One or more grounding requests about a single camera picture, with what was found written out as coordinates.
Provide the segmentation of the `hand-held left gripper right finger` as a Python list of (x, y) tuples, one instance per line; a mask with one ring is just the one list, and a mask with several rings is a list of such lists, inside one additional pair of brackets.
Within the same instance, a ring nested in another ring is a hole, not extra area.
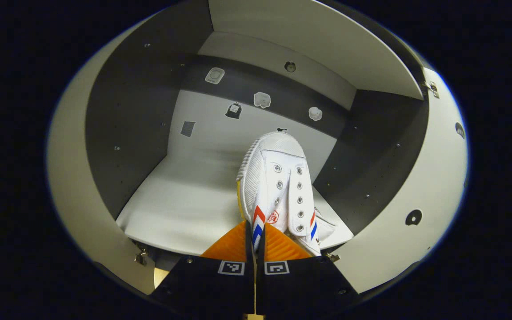
[(303, 253), (290, 237), (265, 224), (257, 254), (256, 314), (264, 317), (336, 317), (361, 302), (331, 259)]

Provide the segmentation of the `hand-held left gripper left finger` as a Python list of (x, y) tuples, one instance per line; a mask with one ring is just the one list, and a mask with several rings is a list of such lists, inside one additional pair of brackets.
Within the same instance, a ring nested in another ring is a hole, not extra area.
[(255, 312), (250, 225), (242, 221), (203, 254), (183, 256), (151, 298), (183, 317), (246, 317)]

